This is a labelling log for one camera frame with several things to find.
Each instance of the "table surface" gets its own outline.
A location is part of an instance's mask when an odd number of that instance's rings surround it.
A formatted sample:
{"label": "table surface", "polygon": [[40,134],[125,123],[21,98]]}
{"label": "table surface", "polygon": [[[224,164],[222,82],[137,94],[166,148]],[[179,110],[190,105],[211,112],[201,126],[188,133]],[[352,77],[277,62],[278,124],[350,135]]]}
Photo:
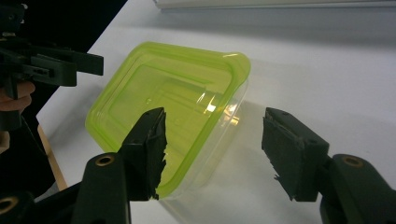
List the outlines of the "table surface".
{"label": "table surface", "polygon": [[395,21],[394,7],[160,11],[130,0],[90,50],[105,57],[105,75],[78,74],[37,117],[71,186],[103,153],[85,130],[87,112],[135,46],[242,52],[251,61],[243,117],[216,171],[175,200],[131,203],[133,223],[320,223],[318,202],[291,202],[274,180],[261,150],[265,107],[301,120],[330,156],[366,159],[396,189]]}

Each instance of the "container lid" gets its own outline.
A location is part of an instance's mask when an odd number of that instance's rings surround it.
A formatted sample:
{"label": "container lid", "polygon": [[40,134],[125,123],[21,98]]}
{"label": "container lid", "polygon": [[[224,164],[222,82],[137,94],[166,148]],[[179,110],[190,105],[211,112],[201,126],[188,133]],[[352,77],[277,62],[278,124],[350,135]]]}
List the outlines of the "container lid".
{"label": "container lid", "polygon": [[164,107],[168,145],[157,188],[163,198],[180,184],[249,70],[241,53],[143,43],[96,99],[86,128],[103,151],[117,152],[144,112]]}

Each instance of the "white tabletop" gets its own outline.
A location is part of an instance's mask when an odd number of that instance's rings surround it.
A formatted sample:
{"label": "white tabletop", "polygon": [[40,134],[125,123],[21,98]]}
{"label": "white tabletop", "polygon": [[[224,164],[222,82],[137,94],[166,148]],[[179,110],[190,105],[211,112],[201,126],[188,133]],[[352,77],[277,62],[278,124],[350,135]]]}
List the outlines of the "white tabletop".
{"label": "white tabletop", "polygon": [[210,181],[173,201],[131,203],[133,223],[320,223],[320,198],[291,202],[274,180],[261,149],[267,106],[323,137],[329,155],[366,159],[396,189],[396,8],[160,11],[147,0],[128,1],[91,48],[105,75],[78,74],[38,115],[69,186],[103,153],[84,128],[89,108],[145,41],[239,51],[251,72],[238,132]]}

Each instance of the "translucent green lid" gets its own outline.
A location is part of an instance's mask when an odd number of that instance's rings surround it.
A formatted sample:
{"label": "translucent green lid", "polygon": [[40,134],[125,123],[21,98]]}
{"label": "translucent green lid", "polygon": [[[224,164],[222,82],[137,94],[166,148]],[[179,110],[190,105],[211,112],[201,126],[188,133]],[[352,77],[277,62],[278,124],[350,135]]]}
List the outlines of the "translucent green lid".
{"label": "translucent green lid", "polygon": [[164,107],[168,145],[157,188],[163,198],[180,184],[249,70],[241,53],[143,43],[99,95],[86,128],[104,151],[117,152],[144,112]]}

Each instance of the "human hand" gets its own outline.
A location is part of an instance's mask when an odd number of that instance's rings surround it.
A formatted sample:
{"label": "human hand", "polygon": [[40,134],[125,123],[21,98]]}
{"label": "human hand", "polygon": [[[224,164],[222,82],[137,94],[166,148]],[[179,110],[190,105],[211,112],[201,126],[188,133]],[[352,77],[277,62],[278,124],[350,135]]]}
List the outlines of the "human hand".
{"label": "human hand", "polygon": [[35,85],[30,81],[23,81],[17,84],[18,99],[14,100],[6,95],[6,90],[0,88],[0,111],[18,110],[20,113],[30,103],[32,103],[31,93],[35,91]]}

